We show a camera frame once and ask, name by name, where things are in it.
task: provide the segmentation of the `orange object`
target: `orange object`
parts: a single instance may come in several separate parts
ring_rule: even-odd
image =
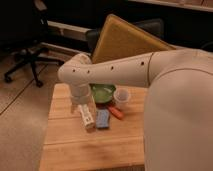
[[[108,106],[107,107],[108,110],[118,119],[122,120],[124,117],[123,112],[121,112],[120,110],[118,110],[116,107],[114,106]]]

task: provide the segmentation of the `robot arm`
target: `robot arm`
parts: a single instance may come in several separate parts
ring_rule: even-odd
[[[90,97],[89,83],[149,87],[168,64],[196,53],[189,49],[162,51],[99,64],[91,64],[88,56],[77,54],[59,69],[58,76],[70,86],[72,102],[84,104]]]
[[[88,83],[149,87],[143,117],[146,171],[213,170],[213,54],[184,49],[100,64],[78,54],[58,74],[77,104],[88,99]]]

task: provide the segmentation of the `blue object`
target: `blue object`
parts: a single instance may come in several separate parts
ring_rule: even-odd
[[[98,109],[98,114],[96,118],[96,128],[109,128],[109,117],[110,113],[107,109]]]

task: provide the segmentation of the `wooden tabletop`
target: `wooden tabletop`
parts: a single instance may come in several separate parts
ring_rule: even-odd
[[[125,87],[132,98],[122,121],[111,115],[110,129],[86,132],[80,113],[71,113],[70,91],[56,84],[40,171],[84,171],[144,164],[143,107],[146,89]]]

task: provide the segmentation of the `small white cup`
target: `small white cup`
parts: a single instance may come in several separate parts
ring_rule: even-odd
[[[119,88],[114,91],[113,97],[115,106],[120,110],[124,110],[131,98],[131,94],[127,89]]]

